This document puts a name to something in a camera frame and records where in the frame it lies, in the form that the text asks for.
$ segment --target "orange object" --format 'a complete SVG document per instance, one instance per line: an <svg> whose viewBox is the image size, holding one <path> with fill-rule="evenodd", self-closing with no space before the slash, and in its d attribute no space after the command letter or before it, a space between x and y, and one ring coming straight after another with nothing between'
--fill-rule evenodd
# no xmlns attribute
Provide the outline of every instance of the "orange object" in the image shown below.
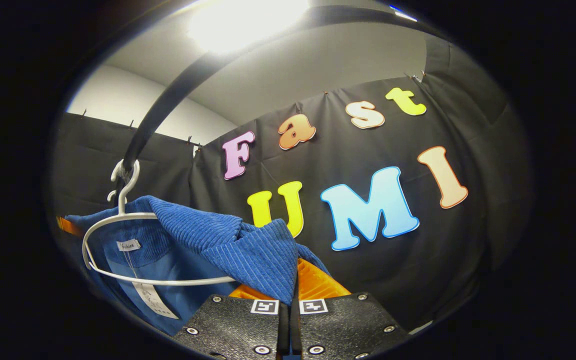
<svg viewBox="0 0 576 360"><path fill-rule="evenodd" d="M73 234L76 237L80 238L84 237L84 232L80 228L78 228L74 223L71 223L67 219L60 218L59 216L57 216L57 226L59 226L61 230L64 230L68 234Z"/></svg>
<svg viewBox="0 0 576 360"><path fill-rule="evenodd" d="M300 142L307 142L315 136L317 128L308 122L304 114L295 114L279 125L277 130L279 137L279 148L290 150L299 145Z"/></svg>
<svg viewBox="0 0 576 360"><path fill-rule="evenodd" d="M350 291L334 278L304 259L299 259L297 262L297 279L300 301L350 295ZM239 285L230 296L242 299L275 300L244 284Z"/></svg>

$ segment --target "blue corduroy jacket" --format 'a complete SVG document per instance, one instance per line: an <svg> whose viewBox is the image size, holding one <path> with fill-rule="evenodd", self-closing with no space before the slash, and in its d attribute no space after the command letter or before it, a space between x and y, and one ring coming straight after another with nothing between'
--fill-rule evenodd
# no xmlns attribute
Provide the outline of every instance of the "blue corduroy jacket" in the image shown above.
<svg viewBox="0 0 576 360"><path fill-rule="evenodd" d="M237 216L196 210L153 196L126 203L125 210L154 213L157 219L119 221L94 231L88 244L95 259L105 258L109 269L103 270L149 280L230 276L238 282L156 286L162 301L179 317L171 319L153 312L131 283L119 280L126 295L142 311L142 317L169 335L182 328L210 294L227 296L239 283L290 305L298 258L328 273L310 249L295 242L283 219L256 227ZM87 216L69 215L66 219L87 231L98 221L118 213L115 207ZM119 251L117 242L132 239L137 239L141 248Z"/></svg>

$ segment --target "letter m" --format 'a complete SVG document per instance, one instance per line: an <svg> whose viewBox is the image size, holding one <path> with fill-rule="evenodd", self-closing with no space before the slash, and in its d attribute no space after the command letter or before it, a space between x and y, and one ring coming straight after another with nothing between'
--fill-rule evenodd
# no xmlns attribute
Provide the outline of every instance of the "letter m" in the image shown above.
<svg viewBox="0 0 576 360"><path fill-rule="evenodd" d="M386 220L382 234L397 237L419 227L419 219L412 216L400 185L400 168L382 168L372 175L368 202L359 197L348 185L339 184L321 193L321 200L328 203L334 223L336 239L334 251L356 248L359 237L353 235L350 222L369 241L377 239L379 221Z"/></svg>

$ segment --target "paper tag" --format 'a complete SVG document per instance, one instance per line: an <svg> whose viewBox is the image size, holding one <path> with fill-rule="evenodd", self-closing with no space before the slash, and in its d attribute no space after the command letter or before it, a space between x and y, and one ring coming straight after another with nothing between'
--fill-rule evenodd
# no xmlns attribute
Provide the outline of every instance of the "paper tag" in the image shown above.
<svg viewBox="0 0 576 360"><path fill-rule="evenodd" d="M141 249L142 246L139 244L139 241L137 241L137 239L130 239L124 242L117 241L117 248L119 248L119 251L125 252Z"/></svg>
<svg viewBox="0 0 576 360"><path fill-rule="evenodd" d="M146 303L146 305L153 310L153 312L161 315L162 317L167 317L170 319L179 319L162 301L162 298L157 294L155 287L150 284L141 284L139 282L133 282L132 285L137 290L137 294L141 297L141 300Z"/></svg>

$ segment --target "ceiling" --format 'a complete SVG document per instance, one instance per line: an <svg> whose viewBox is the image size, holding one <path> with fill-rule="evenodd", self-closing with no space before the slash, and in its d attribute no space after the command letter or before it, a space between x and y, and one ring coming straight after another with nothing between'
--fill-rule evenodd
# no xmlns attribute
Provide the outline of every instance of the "ceiling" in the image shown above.
<svg viewBox="0 0 576 360"><path fill-rule="evenodd" d="M309 0L310 6L351 5L394 11L370 0ZM204 54L186 36L193 12L169 16L142 32L105 63L164 86ZM364 82L421 76L422 32L384 23L345 23L304 30L242 55L189 98L235 125L322 91Z"/></svg>

